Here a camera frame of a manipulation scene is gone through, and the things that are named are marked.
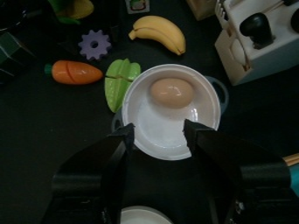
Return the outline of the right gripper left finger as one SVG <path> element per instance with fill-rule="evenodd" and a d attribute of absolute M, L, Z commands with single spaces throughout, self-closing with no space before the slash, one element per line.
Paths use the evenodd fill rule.
<path fill-rule="evenodd" d="M 120 224 L 134 141 L 128 124 L 64 162 L 52 177 L 41 224 Z"/>

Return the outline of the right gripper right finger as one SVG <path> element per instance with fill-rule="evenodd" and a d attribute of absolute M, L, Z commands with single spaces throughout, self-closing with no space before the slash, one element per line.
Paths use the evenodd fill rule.
<path fill-rule="evenodd" d="M 299 197 L 286 161 L 251 142 L 187 120 L 212 224 L 299 224 Z"/>

